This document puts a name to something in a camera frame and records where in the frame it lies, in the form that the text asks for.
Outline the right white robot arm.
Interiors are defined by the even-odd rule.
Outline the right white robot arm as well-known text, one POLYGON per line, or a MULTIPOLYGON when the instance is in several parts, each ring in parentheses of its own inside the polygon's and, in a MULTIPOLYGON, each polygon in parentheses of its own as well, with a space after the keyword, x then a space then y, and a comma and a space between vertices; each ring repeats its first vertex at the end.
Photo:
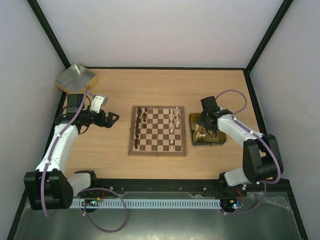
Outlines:
POLYGON ((134 105, 131 110, 127 153, 130 157, 186 158, 187 133, 193 147, 222 146, 230 137, 242 148, 239 168, 224 171, 216 180, 223 196, 245 190, 247 184, 275 184, 283 164, 277 139, 239 121, 236 113, 222 108, 215 96, 201 99, 201 113, 185 116, 182 106, 134 105))

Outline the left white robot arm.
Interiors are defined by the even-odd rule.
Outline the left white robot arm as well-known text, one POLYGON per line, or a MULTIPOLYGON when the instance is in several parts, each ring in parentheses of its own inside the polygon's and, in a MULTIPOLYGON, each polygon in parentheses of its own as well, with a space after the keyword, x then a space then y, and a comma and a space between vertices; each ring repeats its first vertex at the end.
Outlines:
POLYGON ((55 118, 54 135, 47 152, 36 169, 27 172, 23 179, 33 210, 68 209, 81 191, 96 187, 98 180, 93 170, 76 171, 66 177, 67 161, 82 127, 111 128, 119 118, 113 112, 90 109, 60 113, 55 118))

